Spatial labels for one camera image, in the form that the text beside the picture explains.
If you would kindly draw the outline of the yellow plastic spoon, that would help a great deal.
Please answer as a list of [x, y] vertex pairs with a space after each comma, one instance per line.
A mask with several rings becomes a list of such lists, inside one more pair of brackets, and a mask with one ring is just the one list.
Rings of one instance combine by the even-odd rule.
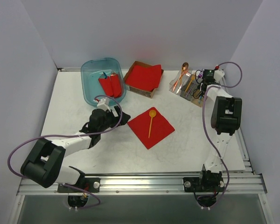
[[149, 125], [148, 137], [150, 138], [153, 118], [156, 116], [156, 110], [150, 110], [149, 116], [150, 116], [150, 125]]

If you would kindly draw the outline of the red paper napkin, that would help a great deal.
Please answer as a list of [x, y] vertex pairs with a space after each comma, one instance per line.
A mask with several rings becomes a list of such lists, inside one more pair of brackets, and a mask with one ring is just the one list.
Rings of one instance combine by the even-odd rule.
[[[153, 118], [151, 135], [149, 138], [148, 131], [150, 125], [150, 110], [156, 110], [156, 116]], [[128, 121], [127, 124], [146, 149], [152, 148], [175, 131], [174, 127], [155, 107], [149, 108], [134, 119]]]

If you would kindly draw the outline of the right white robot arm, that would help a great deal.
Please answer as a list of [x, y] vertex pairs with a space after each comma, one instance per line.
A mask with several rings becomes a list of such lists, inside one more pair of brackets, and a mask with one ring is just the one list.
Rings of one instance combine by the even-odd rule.
[[202, 122], [206, 138], [211, 144], [203, 165], [205, 171], [223, 171], [227, 146], [240, 128], [242, 99], [228, 94], [215, 79], [215, 70], [204, 70], [200, 90], [203, 94]]

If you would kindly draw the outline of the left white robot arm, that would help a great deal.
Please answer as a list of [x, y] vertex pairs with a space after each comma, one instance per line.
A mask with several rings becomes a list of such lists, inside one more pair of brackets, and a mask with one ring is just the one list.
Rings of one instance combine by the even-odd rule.
[[94, 147], [101, 140], [102, 132], [123, 126], [131, 118], [119, 106], [114, 109], [117, 116], [112, 110], [93, 110], [89, 121], [76, 133], [75, 138], [38, 139], [21, 166], [21, 174], [44, 188], [53, 183], [64, 183], [75, 192], [83, 190], [85, 173], [73, 166], [63, 165], [63, 160], [75, 152]]

